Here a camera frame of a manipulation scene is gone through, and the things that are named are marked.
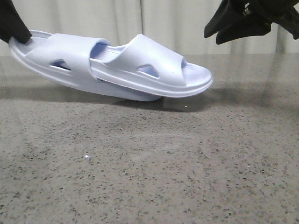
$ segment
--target triangular cutout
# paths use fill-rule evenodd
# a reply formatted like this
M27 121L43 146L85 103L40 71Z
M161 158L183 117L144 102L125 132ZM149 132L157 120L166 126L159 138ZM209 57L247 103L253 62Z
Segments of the triangular cutout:
M183 58L182 60L182 68L187 67L188 66L188 62L186 61L186 59Z
M51 66L71 71L70 67L63 59L51 62Z
M140 68L138 69L138 71L142 71L142 72L144 72L144 73L146 73L146 74L149 74L149 75L151 75L151 76L154 76L154 77L159 78L159 73L158 73L158 72L156 71L156 69L155 69L152 65L150 65L150 64L147 64L147 65L145 65L145 66L140 67Z

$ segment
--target black clamp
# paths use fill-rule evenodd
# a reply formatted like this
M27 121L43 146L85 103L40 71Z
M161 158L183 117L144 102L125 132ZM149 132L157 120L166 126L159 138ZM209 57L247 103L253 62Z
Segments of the black clamp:
M26 43L31 33L18 15L11 0L0 0L0 39L9 42L14 37Z
M217 34L217 44L247 36L266 35L277 23L299 39L299 0L222 0L205 27L204 37Z

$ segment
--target granite countertop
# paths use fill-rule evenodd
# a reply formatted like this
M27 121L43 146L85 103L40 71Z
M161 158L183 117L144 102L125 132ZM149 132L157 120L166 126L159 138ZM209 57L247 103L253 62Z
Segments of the granite countertop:
M213 86L146 103L0 57L0 222L299 224L299 54L186 58Z

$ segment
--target white curtain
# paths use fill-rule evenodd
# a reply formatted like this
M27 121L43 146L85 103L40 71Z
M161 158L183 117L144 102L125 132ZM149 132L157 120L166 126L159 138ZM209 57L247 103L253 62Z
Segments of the white curtain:
M113 45L144 33L183 55L299 53L299 41L276 24L266 36L216 45L203 37L221 0L13 0L29 29L101 37ZM0 55L9 55L0 43Z

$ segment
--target speckled countertop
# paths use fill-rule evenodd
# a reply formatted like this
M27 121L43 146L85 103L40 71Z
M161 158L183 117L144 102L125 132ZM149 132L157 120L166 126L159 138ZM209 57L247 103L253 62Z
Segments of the speckled countertop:
M186 58L213 86L144 103L0 57L0 222L299 224L299 55Z

